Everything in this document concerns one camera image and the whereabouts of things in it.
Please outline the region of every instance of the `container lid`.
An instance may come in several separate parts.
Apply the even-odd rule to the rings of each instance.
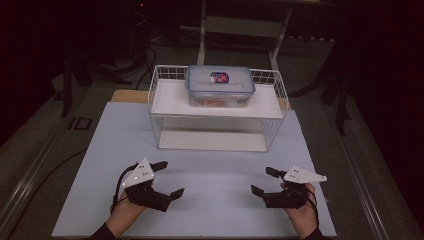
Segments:
[[[246,67],[191,65],[187,71],[190,92],[255,92],[250,70]]]

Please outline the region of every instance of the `white table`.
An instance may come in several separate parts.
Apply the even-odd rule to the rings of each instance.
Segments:
[[[159,150],[147,105],[117,102],[108,103],[103,112],[52,236],[87,237],[94,233],[109,217],[120,174],[144,157],[151,163],[169,163],[167,169],[155,174],[156,191],[169,194],[185,188],[185,192],[170,204],[166,213],[145,211],[123,237],[296,236],[283,210],[266,208],[250,190],[253,184],[265,192],[281,191],[280,180],[267,175],[266,167],[288,170],[297,165],[314,171],[294,111],[288,112],[266,153]],[[335,236],[321,187],[314,185],[320,229],[326,236]]]

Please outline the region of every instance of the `plastic food container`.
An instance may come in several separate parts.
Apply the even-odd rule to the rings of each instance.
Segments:
[[[246,67],[191,65],[186,87],[192,107],[247,107],[255,93]]]

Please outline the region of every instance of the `wire basket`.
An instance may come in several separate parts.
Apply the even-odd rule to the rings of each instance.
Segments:
[[[281,74],[250,69],[257,89],[252,106],[218,110],[189,106],[188,68],[157,65],[153,72],[148,110],[158,148],[268,151],[290,110]]]

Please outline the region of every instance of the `floor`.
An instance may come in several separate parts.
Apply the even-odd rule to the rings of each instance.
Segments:
[[[165,36],[156,36],[151,44],[154,53],[148,51],[148,59],[152,60],[155,54],[155,64],[196,64],[198,49],[192,44],[197,40],[196,33],[185,36],[178,46],[170,44]],[[284,41],[278,64],[287,92],[314,80],[331,47],[331,42],[319,40]],[[206,51],[205,64],[270,69],[267,53],[258,51],[211,48]],[[66,118],[60,117],[62,103],[52,99],[0,149],[0,194],[4,196],[0,199],[1,239],[51,238],[105,104],[115,90],[134,88],[144,72],[145,69],[124,76],[132,85],[114,84],[97,75],[93,75],[91,87],[78,86],[74,81],[73,108]],[[62,75],[52,80],[59,90],[61,80]],[[140,88],[148,86],[148,77],[142,83]],[[349,96],[350,119],[345,121],[346,135],[341,136],[334,123],[337,102],[321,104],[323,90],[290,99],[290,103],[317,172],[329,179],[322,188],[337,231],[335,239],[424,239],[355,99]],[[69,126],[73,118],[92,122],[87,130],[72,129]],[[16,191],[18,187],[25,191]],[[18,203],[14,198],[17,194],[22,196]]]

